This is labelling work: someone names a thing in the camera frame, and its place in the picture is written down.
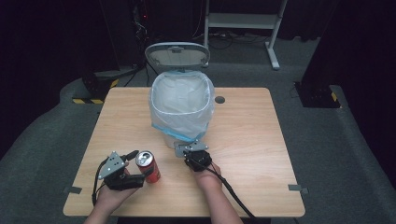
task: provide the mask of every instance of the soda can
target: soda can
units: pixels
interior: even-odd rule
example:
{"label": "soda can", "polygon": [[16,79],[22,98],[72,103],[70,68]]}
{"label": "soda can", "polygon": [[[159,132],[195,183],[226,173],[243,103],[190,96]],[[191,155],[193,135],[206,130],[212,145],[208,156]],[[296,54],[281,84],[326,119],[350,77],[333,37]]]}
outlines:
{"label": "soda can", "polygon": [[149,151],[141,151],[136,156],[136,165],[139,167],[140,172],[142,174],[147,171],[149,168],[154,167],[153,172],[151,175],[146,176],[146,182],[148,183],[155,183],[160,179],[161,174],[160,170],[158,169],[157,162],[154,159],[154,155]]}

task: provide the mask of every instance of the gray carpet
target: gray carpet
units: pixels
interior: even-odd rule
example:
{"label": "gray carpet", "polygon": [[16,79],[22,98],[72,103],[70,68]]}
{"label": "gray carpet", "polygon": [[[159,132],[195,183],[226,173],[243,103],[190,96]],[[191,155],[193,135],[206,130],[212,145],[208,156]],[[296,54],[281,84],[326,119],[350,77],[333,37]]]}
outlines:
{"label": "gray carpet", "polygon": [[[281,67],[274,71],[262,42],[214,49],[227,43],[212,40],[210,63],[202,71],[215,87],[270,90],[297,181],[309,189],[302,194],[306,212],[298,218],[301,224],[396,223],[395,190],[367,147],[342,89],[332,86],[342,108],[323,109],[302,107],[293,88],[317,43],[277,40]],[[150,68],[148,73],[152,83],[155,74]],[[123,77],[118,86],[129,78]],[[142,70],[128,86],[146,83],[146,70]],[[72,97],[85,96],[80,79],[66,85],[60,92],[61,102],[35,120],[0,161],[0,223],[83,222],[85,217],[66,217],[63,207],[102,108],[71,102]],[[116,221],[113,217],[109,223]],[[144,221],[153,223],[150,219],[133,223]],[[274,218],[273,223],[295,221]]]}

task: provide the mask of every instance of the trash bag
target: trash bag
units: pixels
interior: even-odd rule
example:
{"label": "trash bag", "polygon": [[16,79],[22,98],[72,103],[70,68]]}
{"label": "trash bag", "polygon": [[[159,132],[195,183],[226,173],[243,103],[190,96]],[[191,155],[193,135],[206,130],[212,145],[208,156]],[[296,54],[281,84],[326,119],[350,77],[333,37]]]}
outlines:
{"label": "trash bag", "polygon": [[199,140],[212,119],[214,95],[212,81],[202,72],[163,72],[149,93],[151,124],[182,142]]}

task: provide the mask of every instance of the can top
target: can top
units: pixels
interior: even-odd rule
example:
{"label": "can top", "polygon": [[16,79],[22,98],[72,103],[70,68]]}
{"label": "can top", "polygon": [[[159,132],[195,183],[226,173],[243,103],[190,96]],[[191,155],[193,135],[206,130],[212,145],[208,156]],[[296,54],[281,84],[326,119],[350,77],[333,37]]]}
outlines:
{"label": "can top", "polygon": [[154,159],[153,155],[149,151],[141,151],[136,156],[136,165],[138,166],[148,166]]}

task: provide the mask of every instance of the person's right hand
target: person's right hand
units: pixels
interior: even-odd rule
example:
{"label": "person's right hand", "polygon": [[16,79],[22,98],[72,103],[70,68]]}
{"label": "person's right hand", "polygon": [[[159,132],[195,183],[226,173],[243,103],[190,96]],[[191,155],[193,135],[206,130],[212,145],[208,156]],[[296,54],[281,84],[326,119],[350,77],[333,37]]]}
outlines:
{"label": "person's right hand", "polygon": [[[212,162],[212,165],[209,165],[208,168],[212,170],[214,169],[219,175],[221,175],[220,168],[214,162]],[[195,181],[198,184],[198,187],[202,191],[214,190],[214,189],[221,190],[222,183],[216,175],[210,173],[207,170],[203,170],[202,172],[194,172],[193,170],[191,171],[195,178]]]}

